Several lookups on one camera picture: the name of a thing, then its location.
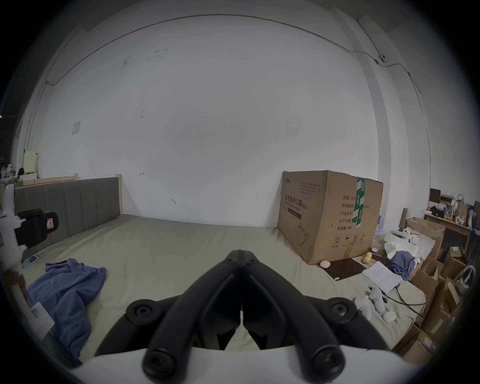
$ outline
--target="brown box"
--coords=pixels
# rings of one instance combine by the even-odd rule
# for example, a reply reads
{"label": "brown box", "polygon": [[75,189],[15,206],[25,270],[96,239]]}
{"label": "brown box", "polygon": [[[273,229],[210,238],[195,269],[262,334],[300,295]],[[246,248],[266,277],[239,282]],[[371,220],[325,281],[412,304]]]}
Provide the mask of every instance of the brown box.
{"label": "brown box", "polygon": [[457,275],[463,271],[467,266],[460,261],[462,258],[462,252],[459,247],[450,247],[447,257],[445,258],[444,267],[441,275],[444,278],[449,277],[455,279]]}
{"label": "brown box", "polygon": [[439,292],[433,301],[432,308],[421,326],[422,331],[439,344],[442,344],[445,340],[454,313],[458,312],[460,308],[460,305],[458,305],[455,312],[450,310],[446,297],[449,282],[451,283],[452,280],[447,278],[445,283],[440,286]]}
{"label": "brown box", "polygon": [[445,226],[433,223],[432,221],[423,220],[418,217],[407,219],[405,221],[405,226],[420,232],[422,235],[425,235],[432,240],[435,240],[435,245],[428,256],[433,259],[437,259],[442,246],[442,241],[444,240]]}
{"label": "brown box", "polygon": [[426,364],[432,358],[432,354],[416,340],[403,358],[412,364]]}
{"label": "brown box", "polygon": [[307,264],[360,256],[375,233],[383,188],[346,173],[283,172],[278,229]]}
{"label": "brown box", "polygon": [[425,294],[425,309],[423,314],[428,314],[432,305],[435,293],[438,287],[438,276],[443,268],[443,264],[438,260],[427,257],[419,271],[414,275],[411,282]]}
{"label": "brown box", "polygon": [[418,333],[418,341],[429,351],[430,353],[435,353],[440,348],[440,345],[432,340],[425,332],[420,331]]}

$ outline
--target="blue towel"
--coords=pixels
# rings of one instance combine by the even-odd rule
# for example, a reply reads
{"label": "blue towel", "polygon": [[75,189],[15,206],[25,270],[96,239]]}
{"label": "blue towel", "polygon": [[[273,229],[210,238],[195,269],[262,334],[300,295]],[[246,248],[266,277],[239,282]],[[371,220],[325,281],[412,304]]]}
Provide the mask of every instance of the blue towel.
{"label": "blue towel", "polygon": [[33,304],[41,302],[55,321],[52,333],[78,361],[80,350],[90,336],[85,307],[102,288],[105,268],[93,268],[68,259],[46,264],[46,273],[28,287]]}
{"label": "blue towel", "polygon": [[398,251],[395,253],[388,264],[388,269],[401,276],[404,280],[408,280],[414,268],[415,259],[410,252],[407,251]]}

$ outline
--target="green tape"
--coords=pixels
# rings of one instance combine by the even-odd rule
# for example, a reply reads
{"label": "green tape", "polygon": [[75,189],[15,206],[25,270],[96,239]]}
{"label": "green tape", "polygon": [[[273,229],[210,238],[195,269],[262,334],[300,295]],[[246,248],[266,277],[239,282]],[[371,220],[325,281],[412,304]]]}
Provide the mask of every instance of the green tape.
{"label": "green tape", "polygon": [[355,211],[353,212],[352,223],[361,226],[361,216],[363,214],[363,202],[365,201],[365,179],[357,177],[357,199],[355,201]]}

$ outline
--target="open cardboard box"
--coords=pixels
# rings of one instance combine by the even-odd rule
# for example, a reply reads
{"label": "open cardboard box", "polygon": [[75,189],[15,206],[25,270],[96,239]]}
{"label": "open cardboard box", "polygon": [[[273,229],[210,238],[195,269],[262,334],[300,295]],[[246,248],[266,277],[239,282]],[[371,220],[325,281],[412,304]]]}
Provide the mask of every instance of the open cardboard box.
{"label": "open cardboard box", "polygon": [[440,285],[438,294],[432,304],[427,318],[423,321],[421,326],[424,331],[433,341],[442,344],[450,330],[452,319],[460,314],[461,302],[453,309],[450,308],[448,295],[450,294],[449,283],[453,283],[452,279],[448,278]]}
{"label": "open cardboard box", "polygon": [[422,235],[425,235],[432,240],[435,240],[435,245],[433,246],[428,257],[437,259],[442,246],[442,241],[444,240],[445,226],[432,221],[423,220],[418,217],[407,219],[405,221],[405,226],[420,232]]}
{"label": "open cardboard box", "polygon": [[455,279],[456,276],[467,266],[461,261],[462,258],[462,252],[459,247],[450,247],[442,269],[442,277],[448,277],[452,280]]}
{"label": "open cardboard box", "polygon": [[423,311],[424,315],[428,314],[433,299],[435,298],[439,279],[442,280],[440,273],[443,266],[444,265],[438,260],[427,257],[420,270],[416,272],[411,280],[412,284],[425,294],[426,304],[425,310]]}

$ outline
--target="mattress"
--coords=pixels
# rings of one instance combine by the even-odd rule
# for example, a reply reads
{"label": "mattress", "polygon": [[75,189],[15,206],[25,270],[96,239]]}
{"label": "mattress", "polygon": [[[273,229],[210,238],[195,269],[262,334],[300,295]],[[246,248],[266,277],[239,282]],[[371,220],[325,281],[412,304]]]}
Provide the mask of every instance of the mattress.
{"label": "mattress", "polygon": [[[131,215],[120,215],[45,248],[39,254],[40,260],[28,267],[24,275],[28,286],[44,273],[45,263],[68,258],[107,269],[99,295],[87,307],[92,331],[80,355],[85,362],[93,357],[103,337],[131,302],[182,294],[235,249],[252,251],[304,295],[352,300],[369,294],[368,286],[372,285],[362,274],[334,281],[321,268],[307,265],[277,228],[182,223]],[[423,292],[407,281],[402,281],[399,292],[408,303],[425,302]],[[399,300],[396,293],[392,292],[391,297]],[[395,311],[396,320],[386,324],[373,309],[371,323],[392,348],[417,315],[392,300],[386,308]],[[227,349],[247,351],[258,347],[240,326]]]}

